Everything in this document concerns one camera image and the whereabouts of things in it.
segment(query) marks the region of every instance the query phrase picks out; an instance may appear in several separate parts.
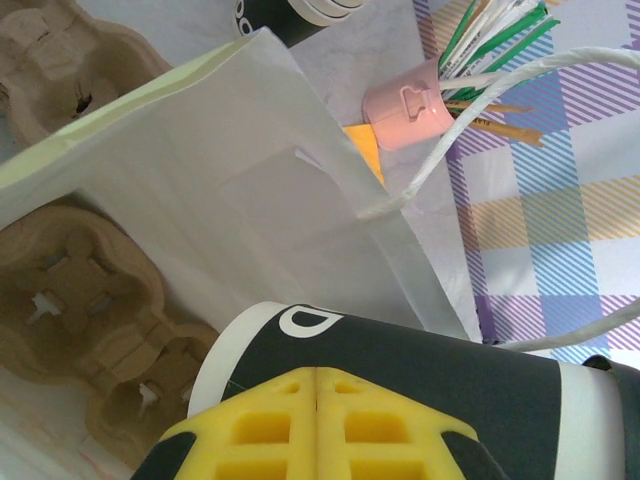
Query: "plaid tablecloth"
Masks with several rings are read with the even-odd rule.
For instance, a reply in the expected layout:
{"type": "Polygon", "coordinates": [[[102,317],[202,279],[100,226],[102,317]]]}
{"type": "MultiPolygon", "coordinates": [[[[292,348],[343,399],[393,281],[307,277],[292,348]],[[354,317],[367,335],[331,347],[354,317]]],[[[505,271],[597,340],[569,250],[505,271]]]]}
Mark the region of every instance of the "plaid tablecloth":
{"type": "MultiPolygon", "coordinates": [[[[444,49],[469,2],[414,0],[426,57],[444,49]]],[[[579,46],[640,49],[640,0],[547,6],[562,23],[504,70],[579,46]]],[[[501,101],[535,111],[486,118],[543,131],[544,148],[468,129],[447,156],[481,327],[487,339],[557,335],[640,296],[640,74],[565,68],[501,101]]],[[[640,319],[550,352],[592,354],[640,367],[640,319]]]]}

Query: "paper bag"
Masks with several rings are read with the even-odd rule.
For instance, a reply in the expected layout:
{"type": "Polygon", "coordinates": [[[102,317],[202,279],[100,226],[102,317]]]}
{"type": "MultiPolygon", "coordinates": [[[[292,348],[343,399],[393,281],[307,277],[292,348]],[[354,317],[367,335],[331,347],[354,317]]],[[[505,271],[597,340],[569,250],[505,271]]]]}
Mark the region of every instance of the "paper bag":
{"type": "Polygon", "coordinates": [[[227,45],[0,167],[0,228],[75,193],[222,330],[264,300],[467,335],[402,214],[268,31],[227,45]]]}

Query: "black paper cup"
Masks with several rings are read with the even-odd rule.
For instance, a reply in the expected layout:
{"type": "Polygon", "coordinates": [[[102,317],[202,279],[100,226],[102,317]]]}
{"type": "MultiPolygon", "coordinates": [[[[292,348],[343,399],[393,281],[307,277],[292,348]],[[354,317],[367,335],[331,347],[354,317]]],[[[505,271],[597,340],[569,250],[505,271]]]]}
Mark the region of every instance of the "black paper cup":
{"type": "Polygon", "coordinates": [[[350,9],[335,4],[331,16],[326,13],[327,0],[236,0],[233,23],[239,35],[250,35],[267,27],[287,47],[292,47],[335,23],[345,20],[350,9]]]}
{"type": "Polygon", "coordinates": [[[640,478],[640,372],[595,363],[611,371],[265,302],[238,316],[216,341],[189,415],[293,369],[333,367],[475,429],[504,476],[465,472],[468,480],[640,478]]]}

